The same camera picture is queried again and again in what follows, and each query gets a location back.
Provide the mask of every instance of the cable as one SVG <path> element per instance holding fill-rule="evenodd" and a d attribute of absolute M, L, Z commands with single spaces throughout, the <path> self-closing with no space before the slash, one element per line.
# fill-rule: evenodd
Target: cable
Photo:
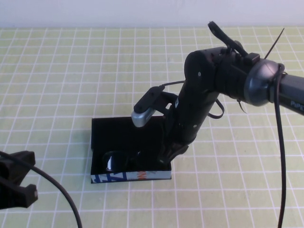
<path fill-rule="evenodd" d="M 184 83 L 184 82 L 185 81 L 169 82 L 169 83 L 162 84 L 160 86 L 170 86 L 170 85 L 175 85 L 175 84 L 181 84 L 181 83 Z"/>
<path fill-rule="evenodd" d="M 51 176 L 49 176 L 48 174 L 46 174 L 45 172 L 43 172 L 41 169 L 38 169 L 35 166 L 32 166 L 18 158 L 15 158 L 5 152 L 0 151 L 0 156 L 4 157 L 6 159 L 9 159 L 19 165 L 22 165 L 24 167 L 26 167 L 27 169 L 33 170 L 34 172 L 40 174 L 42 177 L 44 177 L 45 179 L 47 179 L 49 182 L 51 182 L 52 184 L 54 184 L 61 192 L 62 194 L 65 196 L 66 200 L 68 201 L 68 203 L 70 204 L 73 213 L 75 215 L 76 218 L 76 222 L 78 225 L 78 228 L 82 228 L 82 224 L 81 224 L 81 219 L 77 210 L 77 207 L 75 205 L 75 203 L 73 202 L 72 198 L 70 197 L 70 195 L 68 194 L 68 192 L 64 189 L 64 187 L 62 187 L 62 185 L 60 185 L 55 179 L 53 179 Z"/>
<path fill-rule="evenodd" d="M 283 129 L 280 115 L 280 101 L 279 101 L 279 91 L 280 91 L 280 82 L 284 75 L 284 65 L 279 64 L 279 70 L 275 76 L 275 94 L 274 94 L 274 104 L 275 104 L 275 116 L 277 123 L 277 130 L 279 136 L 280 144 L 280 153 L 281 153 L 281 172 L 282 172 L 282 197 L 281 197 L 281 208 L 280 216 L 278 221 L 278 228 L 281 228 L 283 225 L 283 217 L 286 204 L 286 162 L 285 162 L 285 147 L 283 139 Z"/>
<path fill-rule="evenodd" d="M 170 85 L 175 85 L 175 84 L 181 84 L 181 83 L 185 83 L 185 81 L 176 81 L 176 82 L 169 82 L 169 83 L 165 83 L 165 84 L 162 84 L 160 85 L 160 87 L 166 87 L 166 86 L 170 86 Z M 224 106 L 222 105 L 222 103 L 216 99 L 216 103 L 218 104 L 218 106 L 220 107 L 220 109 L 222 110 L 222 114 L 221 115 L 213 115 L 211 113 L 208 113 L 208 117 L 212 118 L 212 119 L 220 119 L 222 118 L 222 116 L 224 115 L 224 112 L 225 112 L 225 108 Z"/>
<path fill-rule="evenodd" d="M 212 118 L 212 119 L 220 119 L 224 115 L 225 108 L 224 108 L 224 106 L 222 105 L 222 103 L 218 99 L 215 102 L 218 104 L 219 108 L 222 110 L 222 114 L 221 115 L 213 115 L 211 113 L 208 113 L 208 116 L 210 118 Z"/>

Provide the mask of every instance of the black tray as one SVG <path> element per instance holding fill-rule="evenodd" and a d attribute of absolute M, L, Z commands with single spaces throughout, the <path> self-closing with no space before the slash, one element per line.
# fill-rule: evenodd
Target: black tray
<path fill-rule="evenodd" d="M 171 179 L 171 164 L 157 162 L 162 122 L 153 116 L 137 128 L 131 117 L 93 118 L 91 183 Z"/>

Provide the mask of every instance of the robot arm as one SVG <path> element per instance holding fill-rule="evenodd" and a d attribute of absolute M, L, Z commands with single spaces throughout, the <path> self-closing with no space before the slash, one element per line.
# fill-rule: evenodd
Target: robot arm
<path fill-rule="evenodd" d="M 184 153 L 197 135 L 219 94 L 253 106 L 274 102 L 274 80 L 283 66 L 257 53 L 247 53 L 214 23 L 211 32 L 227 47 L 191 52 L 184 65 L 185 81 L 179 95 L 152 87 L 134 106 L 132 120 L 142 127 L 155 110 L 164 114 L 164 149 L 161 162 Z M 280 82 L 280 105 L 304 115 L 304 78 L 285 74 Z"/>

